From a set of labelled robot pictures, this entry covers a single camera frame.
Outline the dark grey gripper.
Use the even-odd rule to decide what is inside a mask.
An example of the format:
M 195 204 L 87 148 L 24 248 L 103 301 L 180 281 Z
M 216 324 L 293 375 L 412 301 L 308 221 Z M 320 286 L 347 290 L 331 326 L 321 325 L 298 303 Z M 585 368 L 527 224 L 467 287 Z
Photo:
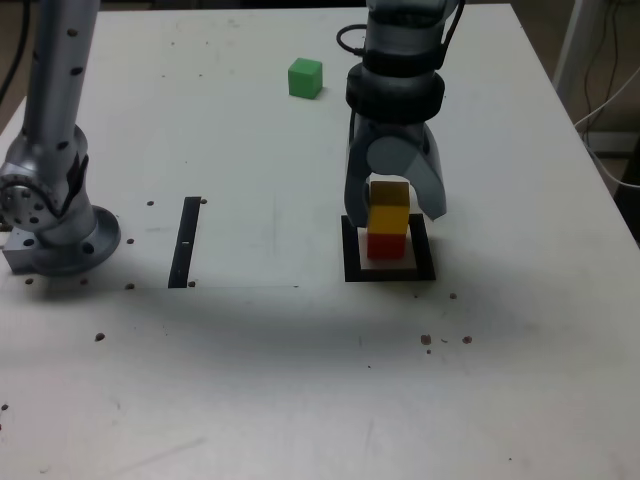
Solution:
M 364 228 L 369 219 L 367 179 L 371 173 L 399 176 L 413 187 L 420 210 L 431 220 L 447 212 L 446 193 L 437 146 L 425 123 L 381 123 L 352 113 L 349 143 L 366 132 L 382 137 L 367 147 L 351 147 L 345 179 L 344 206 L 354 227 Z

